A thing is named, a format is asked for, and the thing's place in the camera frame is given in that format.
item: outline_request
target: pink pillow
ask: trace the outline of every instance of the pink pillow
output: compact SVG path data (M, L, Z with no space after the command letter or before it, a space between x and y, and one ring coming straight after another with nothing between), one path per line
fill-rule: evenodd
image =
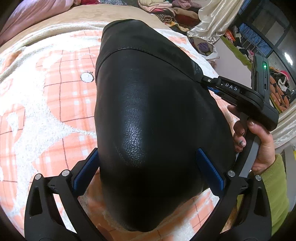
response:
M0 46L26 28L66 12L74 0L24 0L14 10L0 32Z

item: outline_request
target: black leather garment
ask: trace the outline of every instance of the black leather garment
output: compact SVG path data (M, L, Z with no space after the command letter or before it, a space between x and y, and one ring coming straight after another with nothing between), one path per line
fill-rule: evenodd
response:
M229 125L195 74L202 74L197 64L141 21L103 30L95 108L100 175L108 211L130 231L151 231L206 187L198 148L222 172L235 161Z

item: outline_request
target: hand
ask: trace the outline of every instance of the hand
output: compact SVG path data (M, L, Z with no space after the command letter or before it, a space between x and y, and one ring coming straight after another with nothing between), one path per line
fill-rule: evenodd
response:
M239 118L240 112L237 110L236 106L229 105L227 109ZM266 128L252 120L247 120L247 125L249 130L257 135L261 140L261 145L258 150L257 157L252 166L252 171L255 175L261 175L264 171L266 171L275 161L275 151L274 151L274 140L272 135L266 130ZM241 152L242 149L246 146L246 140L243 137L245 133L245 129L240 121L237 121L234 126L234 147L236 152Z

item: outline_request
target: bed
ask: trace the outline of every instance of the bed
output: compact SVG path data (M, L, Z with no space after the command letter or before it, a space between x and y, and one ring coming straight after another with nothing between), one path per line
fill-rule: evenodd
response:
M127 18L142 20L181 48L205 75L218 76L186 36L131 6L78 6L29 27L1 46L0 205L22 235L33 177L37 173L54 176L71 169L97 146L94 69L102 30L111 21ZM226 102L213 92L211 95L233 132L237 118L228 112ZM55 198L66 227L73 230L59 197ZM218 197L210 189L204 191L148 233L126 231L108 214L99 170L79 202L108 240L188 241L203 225Z

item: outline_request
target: cream satin curtain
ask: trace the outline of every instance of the cream satin curtain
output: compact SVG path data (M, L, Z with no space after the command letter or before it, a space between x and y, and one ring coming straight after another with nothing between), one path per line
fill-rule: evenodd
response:
M201 22L188 31L187 35L203 39L210 44L215 43L225 34L243 2L244 0L211 0L199 10Z
M277 128L271 132L277 152L286 146L296 143L296 100L280 114Z

